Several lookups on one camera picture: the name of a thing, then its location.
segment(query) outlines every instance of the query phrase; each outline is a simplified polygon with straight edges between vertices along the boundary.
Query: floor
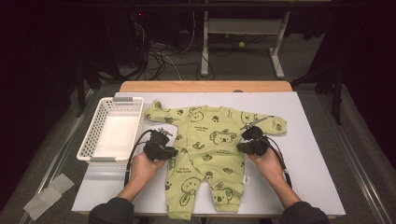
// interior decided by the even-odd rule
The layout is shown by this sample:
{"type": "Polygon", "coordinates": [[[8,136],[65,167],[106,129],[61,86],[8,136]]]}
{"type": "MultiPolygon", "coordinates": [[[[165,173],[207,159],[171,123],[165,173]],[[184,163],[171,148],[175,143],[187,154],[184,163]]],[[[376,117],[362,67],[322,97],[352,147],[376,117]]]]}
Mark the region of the floor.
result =
{"type": "MultiPolygon", "coordinates": [[[[179,49],[156,44],[151,49],[153,55],[160,55],[167,62],[161,80],[276,80],[268,48],[275,44],[273,36],[230,36],[212,35],[209,38],[212,67],[208,77],[199,75],[201,52],[199,44],[190,43],[179,49]],[[239,42],[246,45],[239,48],[239,42]]],[[[306,74],[320,45],[320,38],[304,40],[301,35],[290,35],[283,41],[279,58],[285,80],[306,74]]],[[[149,79],[159,66],[154,58],[148,64],[146,74],[138,79],[149,79]]],[[[123,74],[131,71],[128,66],[120,68],[123,74]]],[[[353,104],[353,100],[343,88],[341,121],[337,125],[331,116],[332,96],[316,95],[315,84],[302,84],[294,90],[298,92],[305,114],[317,139],[320,151],[329,168],[334,185],[340,195],[346,215],[332,219],[332,223],[392,223],[396,215],[396,173],[382,153],[367,125],[353,104]]],[[[84,114],[77,118],[78,103],[75,91],[70,95],[69,110],[55,124],[41,148],[35,154],[29,169],[11,195],[0,214],[0,223],[33,223],[23,207],[34,195],[47,186],[58,174],[65,174],[76,185],[67,191],[35,223],[87,223],[87,216],[71,212],[87,163],[78,161],[76,154],[82,138],[89,126],[98,101],[112,96],[120,88],[116,80],[103,80],[100,90],[89,90],[86,85],[87,106],[84,114]]]]}

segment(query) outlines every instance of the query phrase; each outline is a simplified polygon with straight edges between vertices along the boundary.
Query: white basket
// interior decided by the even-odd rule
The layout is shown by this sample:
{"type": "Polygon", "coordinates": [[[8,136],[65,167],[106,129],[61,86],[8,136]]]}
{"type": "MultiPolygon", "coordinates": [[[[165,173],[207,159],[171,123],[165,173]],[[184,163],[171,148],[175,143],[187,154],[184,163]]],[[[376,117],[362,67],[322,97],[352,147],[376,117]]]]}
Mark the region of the white basket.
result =
{"type": "Polygon", "coordinates": [[[77,158],[89,164],[126,164],[144,116],[141,97],[107,97],[96,107],[77,158]]]}

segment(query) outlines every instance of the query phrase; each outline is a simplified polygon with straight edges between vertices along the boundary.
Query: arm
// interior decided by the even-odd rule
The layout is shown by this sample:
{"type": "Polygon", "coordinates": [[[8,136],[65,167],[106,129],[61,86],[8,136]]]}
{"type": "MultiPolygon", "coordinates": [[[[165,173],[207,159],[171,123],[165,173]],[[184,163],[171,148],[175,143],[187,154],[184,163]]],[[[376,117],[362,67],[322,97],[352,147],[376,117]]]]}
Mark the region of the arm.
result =
{"type": "Polygon", "coordinates": [[[134,156],[129,183],[117,197],[94,207],[89,215],[89,223],[132,223],[134,205],[131,202],[164,164],[165,161],[150,161],[145,152],[134,156]]]}
{"type": "Polygon", "coordinates": [[[280,223],[330,223],[328,217],[320,209],[303,202],[288,185],[283,177],[282,168],[276,154],[272,149],[268,148],[267,152],[260,157],[249,155],[249,158],[254,161],[258,171],[274,189],[285,208],[280,223]]]}

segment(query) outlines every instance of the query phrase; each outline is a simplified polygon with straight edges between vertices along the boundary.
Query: green baby romper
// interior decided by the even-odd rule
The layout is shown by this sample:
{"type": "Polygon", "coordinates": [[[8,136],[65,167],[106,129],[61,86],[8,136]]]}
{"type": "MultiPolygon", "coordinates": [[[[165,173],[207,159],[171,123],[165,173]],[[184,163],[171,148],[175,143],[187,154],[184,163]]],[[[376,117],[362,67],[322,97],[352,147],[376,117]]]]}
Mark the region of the green baby romper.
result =
{"type": "Polygon", "coordinates": [[[191,219],[195,192],[207,181],[213,203],[218,211],[237,212],[244,191],[244,154],[236,144],[242,129],[257,119],[267,118],[256,125],[267,134],[286,132],[286,121],[238,111],[230,107],[191,106],[164,109],[153,101],[145,111],[152,121],[177,126],[173,147],[177,155],[168,161],[165,194],[168,216],[191,219]]]}

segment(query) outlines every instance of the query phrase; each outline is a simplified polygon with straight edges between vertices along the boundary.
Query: hand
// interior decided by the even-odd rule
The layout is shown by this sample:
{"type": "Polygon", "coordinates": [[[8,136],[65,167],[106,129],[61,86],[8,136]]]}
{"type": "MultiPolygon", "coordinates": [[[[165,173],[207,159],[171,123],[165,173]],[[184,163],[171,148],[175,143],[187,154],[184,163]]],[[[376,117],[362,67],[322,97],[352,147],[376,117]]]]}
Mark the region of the hand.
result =
{"type": "Polygon", "coordinates": [[[166,161],[151,161],[146,152],[142,152],[132,159],[131,178],[125,188],[117,195],[129,202],[133,201],[139,192],[154,178],[157,171],[166,161]]]}
{"type": "Polygon", "coordinates": [[[254,161],[260,174],[268,181],[283,178],[282,167],[271,148],[267,148],[265,154],[260,157],[249,155],[249,158],[254,161]]]}

